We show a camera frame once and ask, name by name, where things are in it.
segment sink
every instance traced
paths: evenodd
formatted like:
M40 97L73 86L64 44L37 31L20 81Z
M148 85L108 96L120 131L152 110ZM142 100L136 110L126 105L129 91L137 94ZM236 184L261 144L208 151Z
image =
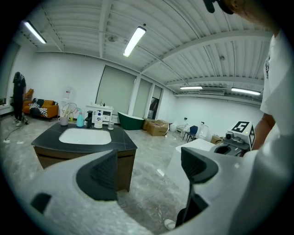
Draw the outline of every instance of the sink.
M111 142L111 137L105 130L69 128L59 136L59 140L76 145L106 145Z

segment person's arm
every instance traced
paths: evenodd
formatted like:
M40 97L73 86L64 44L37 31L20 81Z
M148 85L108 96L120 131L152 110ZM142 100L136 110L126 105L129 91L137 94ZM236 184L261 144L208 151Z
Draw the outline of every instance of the person's arm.
M267 135L275 125L275 120L272 115L263 114L262 119L255 127L255 142L252 150L259 149L265 142Z
M27 89L27 87L23 88L23 101L24 101L24 98L26 98L26 89Z

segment dark countertop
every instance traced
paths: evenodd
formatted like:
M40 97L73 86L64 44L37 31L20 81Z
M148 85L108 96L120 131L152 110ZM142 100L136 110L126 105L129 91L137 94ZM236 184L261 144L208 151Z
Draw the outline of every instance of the dark countertop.
M105 130L110 133L111 142L106 145L77 145L63 143L59 140L59 136L69 128L85 129L86 126L77 127L74 123L69 123L68 126L61 126L59 123L56 123L36 138L32 142L32 145L44 149L75 153L94 153L111 149L116 149L120 152L137 149L137 146L120 126L114 126L113 130L108 130L107 125L103 125L102 129L92 128L92 130Z

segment corrugated metal ceiling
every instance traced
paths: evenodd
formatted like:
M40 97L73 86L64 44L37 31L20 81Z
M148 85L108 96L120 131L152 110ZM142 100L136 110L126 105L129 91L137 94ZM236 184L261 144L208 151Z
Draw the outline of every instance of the corrugated metal ceiling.
M210 14L202 0L48 0L27 19L47 44L23 25L19 35L28 38L38 52L111 60L177 93L182 93L183 80L189 85L226 87L226 94L236 96L230 92L232 86L263 87L271 33L236 14L225 14L217 5ZM138 26L147 33L124 57Z

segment fluorescent light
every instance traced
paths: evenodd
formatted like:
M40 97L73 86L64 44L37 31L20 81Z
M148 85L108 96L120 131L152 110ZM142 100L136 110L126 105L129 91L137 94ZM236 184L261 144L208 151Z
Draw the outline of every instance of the fluorescent light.
M130 41L124 51L125 57L129 57L130 53L132 52L134 47L137 45L138 41L144 35L144 33L146 33L146 29L144 29L140 26L136 29L136 31L134 32L132 38L130 39Z
M247 93L247 94L252 94L252 95L260 95L260 92L258 92L258 91L244 90L244 89L234 88L234 87L232 88L232 91L242 92L242 93Z
M37 39L40 40L41 43L45 44L46 40L41 36L41 34L35 29L35 27L31 24L30 21L24 23L24 25L35 35Z
M182 90L198 90L202 89L202 86L182 86L180 87Z

